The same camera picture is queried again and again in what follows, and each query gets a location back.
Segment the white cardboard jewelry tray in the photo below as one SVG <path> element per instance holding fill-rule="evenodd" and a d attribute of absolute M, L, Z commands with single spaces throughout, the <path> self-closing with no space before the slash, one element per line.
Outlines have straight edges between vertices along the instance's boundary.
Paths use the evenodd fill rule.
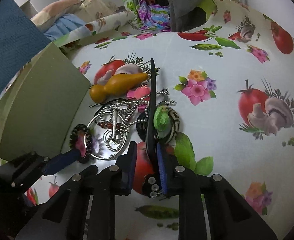
<path fill-rule="evenodd" d="M 61 152 L 89 80 L 54 44 L 31 62 L 14 93 L 0 138 L 0 158 L 11 161 L 35 152 Z"/>

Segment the vegetable print tablecloth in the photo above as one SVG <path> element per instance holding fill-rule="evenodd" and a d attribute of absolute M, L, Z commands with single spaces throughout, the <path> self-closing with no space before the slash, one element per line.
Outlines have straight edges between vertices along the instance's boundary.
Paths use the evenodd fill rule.
<path fill-rule="evenodd" d="M 134 14 L 123 11 L 50 41 L 90 82 L 59 154 L 71 150 L 76 125 L 87 126 L 103 103 L 125 99 L 121 155 L 137 143 L 133 189 L 116 195 L 119 156 L 77 160 L 22 195 L 0 178 L 0 239 L 294 239 L 294 39 L 239 2 L 200 5 L 207 21 L 190 31 L 139 31 Z M 0 138 L 37 55 L 0 94 Z M 177 196 L 143 192 L 153 169 L 136 123 L 141 113 L 148 117 L 151 58 L 156 105 L 180 118 L 177 136 L 159 142 L 177 158 Z M 93 85 L 138 73 L 148 79 L 126 94 L 91 99 Z M 0 166 L 7 162 L 0 158 Z"/>

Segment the purple floral cloth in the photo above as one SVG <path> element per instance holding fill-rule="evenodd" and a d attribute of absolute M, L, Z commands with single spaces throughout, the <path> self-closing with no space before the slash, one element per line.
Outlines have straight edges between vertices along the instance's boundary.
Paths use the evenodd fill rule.
<path fill-rule="evenodd" d="M 170 32 L 170 7 L 149 5 L 146 0 L 122 0 L 127 11 L 134 14 L 132 24 L 140 30 Z"/>

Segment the black hair stick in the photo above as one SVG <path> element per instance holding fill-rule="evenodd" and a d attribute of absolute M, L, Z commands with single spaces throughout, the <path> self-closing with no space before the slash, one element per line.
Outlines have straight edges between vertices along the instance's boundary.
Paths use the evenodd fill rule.
<path fill-rule="evenodd" d="M 145 182 L 143 184 L 143 192 L 149 198 L 156 198 L 161 196 L 161 183 L 159 177 L 159 167 L 157 159 L 157 144 L 158 139 L 155 137 L 155 128 L 153 125 L 153 117 L 155 110 L 157 109 L 156 98 L 157 98 L 157 78 L 155 71 L 154 59 L 150 59 L 151 66 L 151 83 L 150 83 L 150 101 L 148 107 L 148 121 L 147 121 L 147 133 L 146 133 L 146 153 L 152 165 L 153 172 L 147 175 Z"/>

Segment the light blue pleated cloth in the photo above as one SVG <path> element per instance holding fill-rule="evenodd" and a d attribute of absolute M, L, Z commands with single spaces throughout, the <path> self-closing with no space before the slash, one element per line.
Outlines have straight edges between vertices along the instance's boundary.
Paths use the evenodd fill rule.
<path fill-rule="evenodd" d="M 74 14 L 64 14 L 43 33 L 49 40 L 55 41 L 85 24 L 85 21 Z"/>

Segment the black white woven bangle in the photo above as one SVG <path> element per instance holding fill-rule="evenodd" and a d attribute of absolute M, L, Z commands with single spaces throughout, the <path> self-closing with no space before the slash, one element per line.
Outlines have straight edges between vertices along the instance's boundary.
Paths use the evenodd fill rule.
<path fill-rule="evenodd" d="M 170 117 L 170 123 L 166 127 L 164 131 L 158 131 L 155 129 L 155 137 L 159 140 L 161 144 L 169 144 L 178 134 L 179 127 L 180 127 L 180 118 L 177 112 L 173 109 L 168 107 L 168 115 Z M 147 133 L 147 117 L 146 113 L 141 113 L 138 116 L 140 122 L 136 123 L 136 130 L 140 139 L 143 142 L 146 142 L 146 133 Z"/>

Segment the cream pink pillow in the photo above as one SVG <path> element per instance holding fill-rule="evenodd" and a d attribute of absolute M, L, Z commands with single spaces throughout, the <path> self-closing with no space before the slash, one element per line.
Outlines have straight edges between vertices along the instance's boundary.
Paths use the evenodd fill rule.
<path fill-rule="evenodd" d="M 85 23 L 114 14 L 118 7 L 103 0 L 59 0 L 44 7 L 31 18 L 41 30 L 48 30 L 54 22 L 65 14 L 73 14 Z"/>

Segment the orange gourd pendant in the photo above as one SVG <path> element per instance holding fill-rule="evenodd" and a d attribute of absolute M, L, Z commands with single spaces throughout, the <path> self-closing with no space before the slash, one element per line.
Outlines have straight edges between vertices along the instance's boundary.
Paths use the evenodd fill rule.
<path fill-rule="evenodd" d="M 90 97 L 95 103 L 102 103 L 109 96 L 126 94 L 130 89 L 137 87 L 147 79 L 147 73 L 117 74 L 112 76 L 105 85 L 93 85 L 90 88 Z"/>

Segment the green woven ornament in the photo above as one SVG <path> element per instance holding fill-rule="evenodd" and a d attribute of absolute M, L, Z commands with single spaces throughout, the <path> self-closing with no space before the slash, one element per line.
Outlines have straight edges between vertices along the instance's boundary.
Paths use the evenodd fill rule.
<path fill-rule="evenodd" d="M 166 127 L 170 123 L 170 117 L 168 115 L 168 107 L 167 106 L 158 106 L 155 110 L 153 117 L 153 125 L 156 130 L 164 131 Z"/>

